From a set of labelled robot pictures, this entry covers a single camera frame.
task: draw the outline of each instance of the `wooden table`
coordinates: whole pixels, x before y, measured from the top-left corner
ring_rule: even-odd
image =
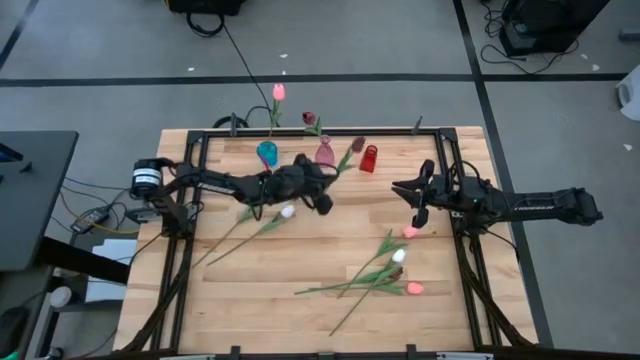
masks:
[[[473,163],[481,176],[496,184],[491,157],[480,127],[456,128],[462,158]],[[158,156],[181,161],[187,130],[165,130]],[[338,161],[350,137],[334,137],[331,145]],[[318,139],[275,138],[280,163],[289,164],[297,153],[315,154]],[[257,138],[216,138],[208,148],[207,167],[235,175],[263,169],[255,155]],[[407,240],[402,281],[424,285],[421,296],[370,294],[341,329],[329,332],[354,305],[360,294],[337,299],[333,292],[294,295],[351,279],[373,256],[389,229],[401,236],[415,210],[391,190],[394,180],[417,176],[425,159],[437,159],[435,144],[416,136],[368,137],[379,149],[375,173],[357,169],[344,173],[329,194],[335,202],[321,217],[296,204],[296,217],[279,229],[249,242],[224,260],[192,269],[184,312],[179,353],[229,353],[239,345],[243,353],[313,353],[472,350],[448,212],[431,210],[429,223]],[[448,154],[449,164],[452,155]],[[359,164],[360,155],[352,163]],[[440,171],[436,161],[436,173]],[[235,223],[244,206],[213,193],[202,197],[192,263],[200,259]],[[262,222],[282,205],[265,208]],[[253,234],[260,223],[251,221],[236,229],[209,256],[212,260]],[[138,248],[160,229],[144,225]],[[508,227],[492,231],[510,239]],[[530,341],[536,341],[529,304],[513,248],[490,235],[482,236],[484,257],[493,297],[510,321]],[[128,343],[156,305],[167,240],[160,239],[136,258],[122,309],[114,349]],[[386,258],[375,263],[379,268]],[[163,345],[168,344],[173,311],[165,321]],[[479,311],[484,339],[488,331],[484,311]]]

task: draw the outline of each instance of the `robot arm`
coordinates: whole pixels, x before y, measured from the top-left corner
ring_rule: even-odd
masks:
[[[412,222],[416,228],[427,223],[427,205],[460,213],[465,229],[475,233],[497,222],[557,219],[588,226],[603,218],[593,196],[584,189],[514,194],[479,177],[465,176],[454,183],[451,170],[446,175],[433,175],[433,169],[433,161],[426,160],[418,178],[393,183],[393,191],[418,209]]]
[[[175,178],[164,185],[162,169],[175,171]],[[318,164],[304,154],[296,156],[293,165],[280,167],[255,175],[233,176],[194,167],[188,163],[176,164],[166,158],[144,159],[136,162],[133,171],[130,195],[136,200],[152,204],[154,211],[162,216],[163,231],[168,235],[185,237],[193,232],[187,208],[178,205],[171,194],[187,189],[199,188],[229,195],[248,206],[263,206],[301,198],[305,205],[326,215],[333,206],[325,193],[338,178],[337,174],[324,174]],[[130,213],[136,222],[143,222]]]

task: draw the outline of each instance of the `dark red tulip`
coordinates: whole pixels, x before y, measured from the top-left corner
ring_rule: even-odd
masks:
[[[313,124],[316,123],[316,114],[309,111],[305,111],[302,113],[302,121],[304,121],[304,123],[307,124],[308,126],[312,126]]]

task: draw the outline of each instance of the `white tulip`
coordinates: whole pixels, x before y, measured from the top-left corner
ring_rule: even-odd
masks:
[[[404,261],[404,257],[406,255],[407,255],[407,252],[404,251],[404,249],[398,249],[396,250],[395,253],[393,253],[391,260],[393,260],[393,262],[396,264],[402,264],[402,262]]]
[[[282,210],[280,210],[280,216],[282,216],[285,219],[288,219],[292,217],[295,212],[296,212],[296,208],[293,207],[293,205],[287,205]]]

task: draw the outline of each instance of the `small glass vase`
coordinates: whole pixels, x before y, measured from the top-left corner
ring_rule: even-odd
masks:
[[[261,160],[266,161],[270,168],[278,165],[278,146],[271,141],[263,141],[256,148]]]
[[[331,137],[329,135],[322,135],[320,137],[320,146],[316,151],[316,162],[320,164],[334,165],[336,162],[336,156],[333,154],[331,148]]]

